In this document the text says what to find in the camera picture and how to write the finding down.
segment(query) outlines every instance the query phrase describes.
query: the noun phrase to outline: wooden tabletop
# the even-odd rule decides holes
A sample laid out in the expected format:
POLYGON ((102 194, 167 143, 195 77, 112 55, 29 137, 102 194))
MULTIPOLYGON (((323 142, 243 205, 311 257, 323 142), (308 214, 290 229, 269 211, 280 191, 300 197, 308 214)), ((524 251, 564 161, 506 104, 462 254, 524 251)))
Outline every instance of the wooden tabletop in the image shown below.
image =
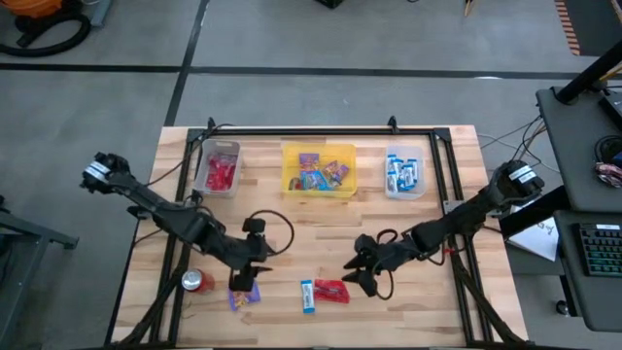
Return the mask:
MULTIPOLYGON (((475 129, 451 126, 454 149, 465 196, 474 196, 488 184, 475 129)), ((183 155, 186 127, 162 130, 152 179, 177 164, 183 155)), ((226 234, 244 237, 243 220, 260 209, 286 215, 295 227, 295 241, 285 254, 268 259, 273 271, 259 276, 261 302, 229 309, 226 296, 228 268, 212 257, 192 252, 190 267, 214 275, 216 289, 208 295, 186 293, 178 346, 188 347, 311 347, 311 346, 433 346, 464 345, 451 263, 409 262, 394 277, 393 298, 366 297, 348 284, 349 304, 317 302, 315 315, 302 314, 300 281, 340 279, 343 264, 355 255, 354 240, 361 233, 375 235, 384 228, 397 231, 441 216, 428 136, 243 136, 243 168, 234 198, 205 198, 205 204, 226 225, 226 234), (354 144, 357 147, 358 191, 349 199, 291 197, 281 191, 282 146, 286 142, 354 144), (413 201, 390 200, 384 194, 384 157, 388 145, 412 145, 424 150, 427 191, 413 201)), ((453 195, 443 155, 444 174, 453 195)), ((178 172, 154 185, 154 191, 172 200, 178 172)), ((193 181, 189 181, 189 192, 193 181)), ((278 218, 265 216, 266 238, 276 249, 288 241, 288 227, 278 218)), ((153 223, 140 225, 137 237, 155 230, 153 223)), ((166 234, 160 233, 134 249, 113 340, 133 329, 156 296, 166 234)), ((505 322, 526 338, 503 241, 498 233, 481 230, 474 239, 486 297, 505 322)), ((378 278, 386 294, 386 273, 378 278)), ((469 303, 473 325, 479 334, 475 306, 469 303)), ((165 311, 163 335, 168 330, 170 305, 165 311)))

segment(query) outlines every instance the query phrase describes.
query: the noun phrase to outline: plastic container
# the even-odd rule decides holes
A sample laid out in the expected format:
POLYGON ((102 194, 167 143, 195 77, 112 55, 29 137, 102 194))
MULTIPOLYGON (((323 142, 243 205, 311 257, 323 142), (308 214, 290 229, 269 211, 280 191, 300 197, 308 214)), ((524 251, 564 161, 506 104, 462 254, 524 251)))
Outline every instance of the plastic container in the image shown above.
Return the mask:
POLYGON ((385 154, 385 194, 393 199, 417 199, 426 192, 426 179, 424 177, 424 152, 419 147, 413 146, 389 146, 385 154), (391 170, 391 164, 388 161, 388 155, 396 155, 403 161, 409 159, 417 159, 417 186, 407 192, 391 192, 388 187, 388 173, 391 170))
POLYGON ((349 198, 357 191, 357 149, 354 145, 320 144, 320 143, 288 143, 283 147, 283 175, 281 186, 284 193, 293 195, 324 196, 349 198), (339 165, 350 168, 343 178, 341 186, 332 191, 290 190, 290 180, 300 178, 300 154, 319 154, 319 170, 336 160, 339 165))
POLYGON ((233 197, 237 192, 240 183, 240 174, 242 173, 242 148, 239 142, 228 140, 205 140, 202 145, 203 155, 194 181, 194 189, 205 194, 218 195, 225 197, 233 197), (231 187, 226 191, 212 191, 207 186, 208 175, 210 171, 209 159, 212 155, 236 156, 235 172, 231 187))

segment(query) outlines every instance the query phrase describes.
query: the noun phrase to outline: keyboard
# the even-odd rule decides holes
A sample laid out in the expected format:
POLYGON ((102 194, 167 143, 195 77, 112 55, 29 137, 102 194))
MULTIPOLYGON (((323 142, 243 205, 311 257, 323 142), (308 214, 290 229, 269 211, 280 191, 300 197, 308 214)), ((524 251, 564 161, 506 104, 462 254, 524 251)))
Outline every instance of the keyboard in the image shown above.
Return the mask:
POLYGON ((576 224, 579 255, 588 276, 622 277, 622 230, 618 225, 576 224))

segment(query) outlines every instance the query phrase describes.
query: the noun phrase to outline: black desk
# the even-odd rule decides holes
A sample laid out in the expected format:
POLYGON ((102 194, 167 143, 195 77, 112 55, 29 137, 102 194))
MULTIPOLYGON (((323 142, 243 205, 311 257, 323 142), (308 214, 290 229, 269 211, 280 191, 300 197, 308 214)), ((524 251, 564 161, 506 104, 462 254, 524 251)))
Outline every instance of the black desk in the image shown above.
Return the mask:
POLYGON ((555 210, 622 214, 622 192, 600 181, 594 171, 594 145, 604 136, 622 134, 599 105, 603 95, 584 92, 576 103, 565 105, 553 90, 544 89, 536 98, 564 185, 501 220, 503 232, 519 232, 555 210))
POLYGON ((622 332, 622 303, 608 302, 604 298, 607 294, 622 293, 622 280, 585 276, 568 227, 570 223, 598 220, 622 225, 622 190, 601 182, 594 171, 594 145, 602 137, 619 135, 620 131, 599 106, 603 98, 601 93, 584 92, 570 106, 559 102, 551 89, 538 91, 536 98, 564 185, 502 219, 501 230, 503 235, 509 236, 562 210, 556 214, 555 220, 563 248, 561 256, 564 257, 565 274, 561 279, 570 313, 582 314, 586 325, 593 331, 622 332))
POLYGON ((622 134, 599 106, 603 95, 586 92, 570 106, 555 99, 551 89, 538 91, 536 98, 570 207, 586 212, 622 213, 622 192, 601 182, 594 172, 594 145, 603 136, 622 134))
POLYGON ((571 226, 576 223, 610 224, 622 227, 622 215, 558 211, 553 215, 560 233, 561 256, 570 285, 567 303, 575 304, 585 325, 592 331, 622 332, 622 278, 588 277, 571 226))

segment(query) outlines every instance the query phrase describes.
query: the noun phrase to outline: gray floor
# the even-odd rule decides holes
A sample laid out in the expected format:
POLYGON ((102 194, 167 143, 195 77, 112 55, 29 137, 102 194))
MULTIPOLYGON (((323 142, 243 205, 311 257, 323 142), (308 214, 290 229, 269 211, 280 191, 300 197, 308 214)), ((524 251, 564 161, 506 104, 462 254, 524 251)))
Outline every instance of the gray floor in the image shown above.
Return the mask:
MULTIPOLYGON (((104 29, 73 51, 0 63, 181 65, 199 0, 117 0, 104 29)), ((570 53, 553 0, 346 0, 328 11, 311 0, 212 0, 196 66, 578 72, 594 60, 570 53)), ((43 42, 67 35, 63 24, 43 42)), ((17 36, 0 11, 0 40, 17 36)), ((50 249, 21 320, 17 347, 100 345, 135 222, 126 201, 78 188, 97 151, 129 159, 146 180, 177 74, 0 71, 0 193, 13 211, 81 237, 75 252, 50 249)), ((566 81, 192 74, 176 125, 209 117, 236 124, 472 123, 499 136, 537 115, 535 92, 566 81)), ((517 146, 520 133, 504 139, 517 146)), ((546 136, 533 151, 556 167, 546 136)), ((493 169, 514 153, 483 150, 493 169)), ((561 184, 539 165, 551 190, 561 184)), ((554 279, 516 276, 531 340, 612 349, 622 335, 589 332, 554 314, 554 279)))

